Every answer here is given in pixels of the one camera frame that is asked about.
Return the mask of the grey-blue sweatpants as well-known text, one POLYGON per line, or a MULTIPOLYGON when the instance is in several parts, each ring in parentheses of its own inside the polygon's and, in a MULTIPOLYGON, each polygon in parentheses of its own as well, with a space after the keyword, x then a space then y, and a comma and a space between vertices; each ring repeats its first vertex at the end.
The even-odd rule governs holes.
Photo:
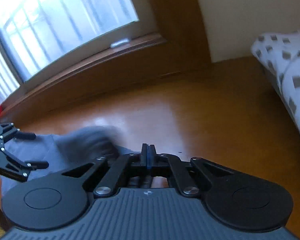
POLYGON ((115 127, 89 126, 63 135, 37 134, 35 140, 12 139, 6 144, 8 152, 21 161, 47 161, 49 167, 31 172, 28 180, 84 164, 98 157, 109 160, 134 153, 117 142, 115 127))

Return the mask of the window with metal bars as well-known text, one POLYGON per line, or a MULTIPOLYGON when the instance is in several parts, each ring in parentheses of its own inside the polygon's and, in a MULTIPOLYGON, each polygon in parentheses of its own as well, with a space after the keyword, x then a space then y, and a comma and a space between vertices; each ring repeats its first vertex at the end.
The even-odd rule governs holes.
POLYGON ((0 0, 0 104, 157 29, 149 0, 0 0))

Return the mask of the white window latch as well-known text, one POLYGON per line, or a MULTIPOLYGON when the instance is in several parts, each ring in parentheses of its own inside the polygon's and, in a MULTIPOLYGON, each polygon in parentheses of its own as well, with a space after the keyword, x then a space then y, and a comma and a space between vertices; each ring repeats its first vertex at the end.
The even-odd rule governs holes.
POLYGON ((118 41, 116 41, 116 42, 111 43, 111 44, 110 44, 110 48, 117 48, 117 47, 122 46, 122 45, 124 45, 124 44, 128 44, 129 42, 130 42, 130 39, 128 39, 128 38, 123 38, 123 39, 121 39, 121 40, 118 40, 118 41))

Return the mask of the white grey patterned folded cloth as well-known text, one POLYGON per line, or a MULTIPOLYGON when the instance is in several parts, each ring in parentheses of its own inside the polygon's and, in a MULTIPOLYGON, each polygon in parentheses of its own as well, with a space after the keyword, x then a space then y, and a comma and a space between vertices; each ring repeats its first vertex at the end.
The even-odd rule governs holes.
POLYGON ((300 30, 293 33, 263 33, 251 53, 264 67, 300 133, 300 30))

